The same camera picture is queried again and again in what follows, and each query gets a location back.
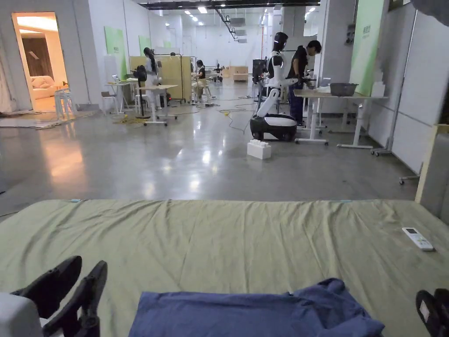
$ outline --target gray floor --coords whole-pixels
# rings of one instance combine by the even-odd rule
[[[8,190],[0,214],[45,199],[356,200],[413,199],[417,183],[398,183],[411,172],[394,157],[341,149],[351,135],[329,135],[329,146],[271,142],[273,155],[246,155],[245,134],[229,127],[218,109],[252,103],[246,84],[212,84],[220,107],[181,115],[161,125],[114,124],[96,115],[54,129],[0,129],[1,171]],[[232,112],[244,128],[248,111]]]

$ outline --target green sheet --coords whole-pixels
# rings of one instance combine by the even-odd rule
[[[437,251],[421,252],[405,226]],[[101,332],[124,337],[143,291],[283,293],[338,277],[386,337],[427,336],[415,294],[449,288],[448,242],[447,226],[410,201],[51,200],[0,223],[0,290],[74,254],[82,275],[105,260]]]

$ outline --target green panel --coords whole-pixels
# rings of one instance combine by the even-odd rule
[[[139,49],[141,51],[141,56],[145,56],[145,54],[143,54],[143,50],[146,47],[151,49],[151,38],[139,35]]]
[[[106,50],[110,55],[115,55],[117,62],[118,75],[121,80],[125,79],[126,71],[126,57],[125,44],[123,40],[123,31],[105,26]]]
[[[356,91],[366,96],[371,96],[374,83],[383,6],[384,0],[359,0],[357,8],[350,82],[357,83]]]

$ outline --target air conditioner remote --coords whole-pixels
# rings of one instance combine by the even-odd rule
[[[419,249],[425,252],[431,252],[434,250],[430,242],[427,241],[426,238],[416,230],[416,228],[404,227],[402,228],[402,230],[407,234],[409,238],[411,238],[411,240],[415,243],[415,245],[419,247]]]

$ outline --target hair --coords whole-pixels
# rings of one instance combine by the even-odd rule
[[[148,56],[148,58],[151,60],[151,68],[154,72],[156,72],[156,61],[154,59],[153,53],[151,52],[151,49],[148,47],[145,47],[143,50],[143,54],[145,56]]]
[[[309,44],[307,45],[307,47],[315,48],[315,51],[317,52],[317,54],[321,53],[321,43],[318,40],[310,41]]]

